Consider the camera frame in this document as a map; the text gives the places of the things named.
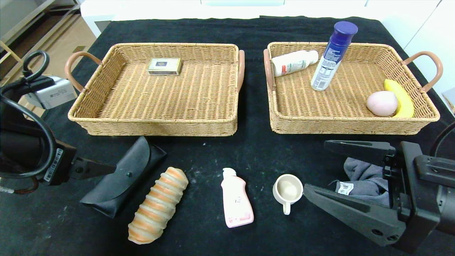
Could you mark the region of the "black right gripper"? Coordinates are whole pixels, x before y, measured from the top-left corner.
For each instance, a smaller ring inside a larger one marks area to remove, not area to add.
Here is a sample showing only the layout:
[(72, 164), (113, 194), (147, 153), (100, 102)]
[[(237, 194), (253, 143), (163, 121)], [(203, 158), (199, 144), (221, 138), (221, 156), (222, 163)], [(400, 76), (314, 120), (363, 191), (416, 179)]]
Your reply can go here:
[(434, 231), (454, 235), (454, 160), (422, 153), (419, 144), (327, 140), (330, 152), (382, 166), (392, 157), (392, 207), (305, 184), (304, 196), (317, 207), (379, 246), (413, 253)]

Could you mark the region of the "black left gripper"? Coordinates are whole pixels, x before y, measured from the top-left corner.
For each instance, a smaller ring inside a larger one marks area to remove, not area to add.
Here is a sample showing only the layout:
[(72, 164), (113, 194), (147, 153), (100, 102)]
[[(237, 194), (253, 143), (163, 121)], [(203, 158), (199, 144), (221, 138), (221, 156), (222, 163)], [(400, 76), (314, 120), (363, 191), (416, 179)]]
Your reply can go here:
[(55, 154), (49, 166), (40, 173), (36, 170), (48, 162), (50, 148), (44, 132), (29, 133), (1, 130), (1, 177), (27, 178), (35, 176), (47, 185), (60, 185), (70, 178), (85, 180), (110, 175), (117, 166), (75, 157), (76, 149), (56, 140)]

